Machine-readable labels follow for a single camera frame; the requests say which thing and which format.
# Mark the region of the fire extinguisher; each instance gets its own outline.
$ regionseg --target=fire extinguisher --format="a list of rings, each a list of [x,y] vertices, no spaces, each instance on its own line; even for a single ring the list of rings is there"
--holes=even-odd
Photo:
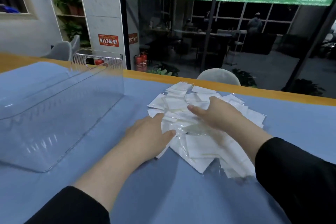
[[[135,70],[142,72],[142,64],[143,64],[142,57],[140,55],[135,55],[134,61],[135,61]]]
[[[141,52],[140,57],[142,58],[142,71],[147,72],[147,53],[146,52]]]

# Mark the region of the blue tabletop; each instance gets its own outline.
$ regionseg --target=blue tabletop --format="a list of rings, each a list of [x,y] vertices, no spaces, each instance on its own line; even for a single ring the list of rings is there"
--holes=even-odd
[[[43,62],[12,70],[0,74],[0,88],[17,90],[41,74],[45,79],[63,69]],[[0,166],[1,223],[25,222],[73,184],[120,140],[126,127],[147,115],[146,105],[169,86],[129,78],[124,82],[125,97],[51,171],[36,174]],[[267,115],[267,132],[336,163],[336,107],[237,96]],[[111,223],[289,223],[256,180],[227,179],[216,161],[200,175],[171,149],[128,178],[110,218]]]

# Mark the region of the transparent container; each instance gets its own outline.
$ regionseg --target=transparent container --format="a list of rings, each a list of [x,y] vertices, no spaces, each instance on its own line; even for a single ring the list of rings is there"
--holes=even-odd
[[[104,63],[86,65],[88,58]],[[69,63],[68,71],[0,99],[0,162],[50,170],[124,96],[122,58],[77,53]]]

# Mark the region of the person's left hand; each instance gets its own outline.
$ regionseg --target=person's left hand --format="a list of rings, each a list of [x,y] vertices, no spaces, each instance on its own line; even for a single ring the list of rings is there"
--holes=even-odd
[[[175,130],[162,134],[163,116],[163,113],[158,113],[154,118],[147,116],[137,120],[132,127],[126,130],[124,138],[119,142],[119,145],[128,149],[139,164],[159,155],[176,135]]]

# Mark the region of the flower pot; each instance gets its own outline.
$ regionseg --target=flower pot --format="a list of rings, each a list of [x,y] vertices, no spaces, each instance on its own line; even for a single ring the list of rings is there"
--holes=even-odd
[[[74,5],[68,5],[71,15],[78,15],[78,8]]]
[[[83,9],[83,7],[78,7],[77,12],[78,12],[78,15],[84,16],[84,9]]]

